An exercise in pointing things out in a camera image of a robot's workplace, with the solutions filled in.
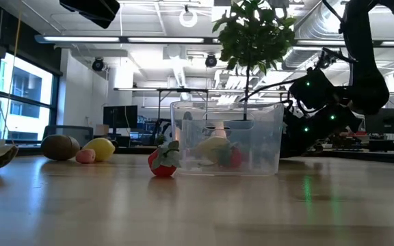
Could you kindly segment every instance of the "toy strawberry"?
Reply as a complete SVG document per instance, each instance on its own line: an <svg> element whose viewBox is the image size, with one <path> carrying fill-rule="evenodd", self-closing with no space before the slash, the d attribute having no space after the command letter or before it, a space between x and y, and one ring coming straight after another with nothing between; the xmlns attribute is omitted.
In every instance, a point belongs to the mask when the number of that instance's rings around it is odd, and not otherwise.
<svg viewBox="0 0 394 246"><path fill-rule="evenodd" d="M148 157L148 165L154 175L168 177L180 167L179 159L179 142L173 141L168 146L158 147Z"/></svg>

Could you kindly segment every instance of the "potted plant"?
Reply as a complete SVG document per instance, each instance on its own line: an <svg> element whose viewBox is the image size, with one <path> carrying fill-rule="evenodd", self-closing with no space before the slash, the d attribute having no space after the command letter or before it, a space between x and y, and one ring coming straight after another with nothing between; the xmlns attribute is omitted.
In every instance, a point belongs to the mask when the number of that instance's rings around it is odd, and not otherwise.
<svg viewBox="0 0 394 246"><path fill-rule="evenodd" d="M275 62L283 61L283 56L294 42L295 34L290 26L296 20L287 17L286 8L283 9L284 16L277 17L275 8L264 3L265 0L233 3L230 13L225 12L212 29L216 32L222 24L226 24L218 36L223 48L220 60L228 62L228 70L237 65L247 67L246 98L249 95L250 71L256 66L264 74L270 67L276 69Z"/></svg>

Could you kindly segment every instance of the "ceiling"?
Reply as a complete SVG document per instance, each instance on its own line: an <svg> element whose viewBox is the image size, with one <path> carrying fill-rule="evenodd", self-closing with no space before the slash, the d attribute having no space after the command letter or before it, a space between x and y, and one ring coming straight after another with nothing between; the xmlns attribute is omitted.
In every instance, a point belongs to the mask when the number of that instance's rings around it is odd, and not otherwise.
<svg viewBox="0 0 394 246"><path fill-rule="evenodd" d="M0 6L18 16L22 12L22 20L44 35L77 35L77 36L193 36L193 37L216 37L216 33L211 33L211 6L213 0L202 0L201 6L190 6L191 10L197 11L198 21L193 27L184 27L179 22L179 15L183 11L183 6L170 6L162 4L135 5L123 4L119 14L106 30L101 29L94 23L83 18L79 14L71 13L59 5L58 0L22 0L22 4L17 0L0 0ZM297 20L309 13L319 0L304 0L304 7L293 13ZM333 16L328 23L335 22ZM394 40L394 16L387 10L380 8L370 14L373 38L376 40ZM127 50L133 61L138 66L135 73L135 82L145 81L165 81L168 77L173 77L173 69L168 64L164 64L163 48L166 45L147 44L78 44L73 49L73 54L77 56L78 50L94 49L116 49ZM201 51L207 53L219 53L220 46L208 45L184 45L186 51ZM375 49L378 66L383 73L394 69L394 49ZM93 57L83 56L88 62ZM217 69L205 68L204 58L193 59L184 67L187 77L205 77L213 79ZM312 65L305 62L297 70L290 70L289 76L285 79L294 79L305 75L305 65ZM335 84L347 83L349 79L349 66L343 62L332 65L325 71L326 76Z"/></svg>

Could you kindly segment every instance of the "pink fruit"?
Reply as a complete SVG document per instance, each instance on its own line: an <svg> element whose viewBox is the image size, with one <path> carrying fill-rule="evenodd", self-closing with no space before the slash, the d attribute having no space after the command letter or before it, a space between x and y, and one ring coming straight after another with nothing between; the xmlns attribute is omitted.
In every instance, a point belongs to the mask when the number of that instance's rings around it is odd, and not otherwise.
<svg viewBox="0 0 394 246"><path fill-rule="evenodd" d="M95 161L95 150L85 149L80 150L75 155L75 160L78 163L88 164Z"/></svg>

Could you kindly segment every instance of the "table surface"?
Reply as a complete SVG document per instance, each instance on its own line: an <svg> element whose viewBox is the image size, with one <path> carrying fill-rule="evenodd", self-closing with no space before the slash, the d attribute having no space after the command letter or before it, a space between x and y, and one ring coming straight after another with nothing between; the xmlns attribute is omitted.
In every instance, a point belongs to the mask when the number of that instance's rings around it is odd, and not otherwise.
<svg viewBox="0 0 394 246"><path fill-rule="evenodd" d="M0 245L394 245L394 165L281 161L276 176L153 178L144 155L0 169Z"/></svg>

